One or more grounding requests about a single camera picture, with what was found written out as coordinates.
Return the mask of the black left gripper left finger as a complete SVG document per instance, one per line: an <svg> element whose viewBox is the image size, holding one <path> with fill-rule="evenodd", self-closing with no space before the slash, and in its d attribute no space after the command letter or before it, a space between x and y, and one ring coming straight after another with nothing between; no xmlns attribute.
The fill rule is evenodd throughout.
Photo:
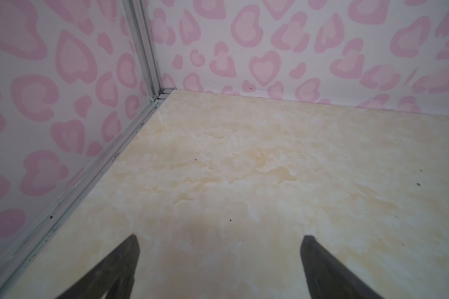
<svg viewBox="0 0 449 299"><path fill-rule="evenodd" d="M132 234L58 297L129 299L135 282L134 275L139 255L138 239Z"/></svg>

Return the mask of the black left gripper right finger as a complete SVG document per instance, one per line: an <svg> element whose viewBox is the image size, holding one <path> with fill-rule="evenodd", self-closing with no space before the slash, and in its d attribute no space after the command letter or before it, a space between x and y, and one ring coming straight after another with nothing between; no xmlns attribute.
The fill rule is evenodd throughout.
<svg viewBox="0 0 449 299"><path fill-rule="evenodd" d="M381 296L335 258L312 235L305 235L300 256L312 299L380 299Z"/></svg>

